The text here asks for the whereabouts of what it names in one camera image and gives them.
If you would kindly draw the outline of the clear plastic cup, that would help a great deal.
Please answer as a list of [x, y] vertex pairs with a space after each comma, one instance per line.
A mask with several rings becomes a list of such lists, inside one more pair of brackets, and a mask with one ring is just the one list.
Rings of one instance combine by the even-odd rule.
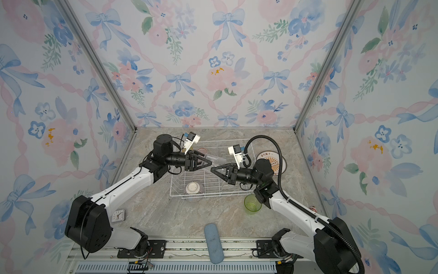
[[212, 162], [213, 167], [222, 166], [222, 165], [225, 165], [228, 163], [228, 161], [226, 159], [219, 157], [219, 156], [210, 155], [210, 154], [206, 154], [205, 158]]

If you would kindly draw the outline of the green translucent plastic cup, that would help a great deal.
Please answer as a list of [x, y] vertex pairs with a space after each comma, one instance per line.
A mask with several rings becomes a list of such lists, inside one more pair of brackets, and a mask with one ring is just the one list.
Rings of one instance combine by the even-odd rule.
[[250, 194], [244, 199], [244, 207], [247, 215], [254, 215], [260, 211], [262, 204], [257, 200], [254, 194]]

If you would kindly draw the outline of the white plate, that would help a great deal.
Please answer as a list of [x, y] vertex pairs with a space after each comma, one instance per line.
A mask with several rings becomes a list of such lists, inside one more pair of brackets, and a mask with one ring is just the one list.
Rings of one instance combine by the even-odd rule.
[[277, 152], [274, 151], [263, 151], [260, 152], [257, 156], [256, 156], [256, 160], [259, 159], [266, 159], [270, 162], [271, 165], [271, 169], [274, 172], [274, 177], [277, 177], [279, 174], [279, 154]]

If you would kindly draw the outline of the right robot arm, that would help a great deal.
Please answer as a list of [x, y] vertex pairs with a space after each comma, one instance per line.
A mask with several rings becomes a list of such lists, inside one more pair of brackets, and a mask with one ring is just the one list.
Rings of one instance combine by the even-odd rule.
[[289, 197], [274, 179], [274, 171], [266, 159], [256, 161], [253, 168], [225, 164], [211, 172], [228, 184], [252, 184], [258, 202], [276, 211], [298, 226], [306, 236], [283, 229], [273, 240], [284, 255], [298, 255], [316, 263], [324, 274], [350, 274], [354, 267], [365, 272], [359, 248], [346, 223], [329, 219]]

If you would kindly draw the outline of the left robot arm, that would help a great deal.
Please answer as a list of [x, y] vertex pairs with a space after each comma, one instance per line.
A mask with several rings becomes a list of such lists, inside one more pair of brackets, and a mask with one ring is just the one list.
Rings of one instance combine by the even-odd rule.
[[204, 154], [192, 149], [200, 136], [188, 133], [179, 146], [173, 136], [159, 135], [152, 151], [129, 175], [107, 189], [87, 198], [74, 199], [65, 228], [65, 235], [78, 244], [82, 252], [95, 253], [103, 248], [118, 248], [136, 258], [150, 252], [148, 235], [136, 228], [114, 228], [111, 218], [116, 210], [138, 192], [158, 182], [171, 167], [197, 171], [212, 165]]

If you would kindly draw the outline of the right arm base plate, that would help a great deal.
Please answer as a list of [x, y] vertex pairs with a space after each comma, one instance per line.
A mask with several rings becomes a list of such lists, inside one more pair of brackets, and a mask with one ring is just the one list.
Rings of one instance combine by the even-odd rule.
[[253, 256], [259, 259], [281, 259], [286, 252], [276, 240], [257, 240]]

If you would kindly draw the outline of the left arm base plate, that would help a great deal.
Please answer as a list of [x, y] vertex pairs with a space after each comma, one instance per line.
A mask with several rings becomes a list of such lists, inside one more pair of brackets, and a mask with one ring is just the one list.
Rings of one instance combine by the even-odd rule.
[[117, 253], [118, 259], [162, 259], [166, 250], [166, 240], [142, 241], [133, 250], [122, 248]]

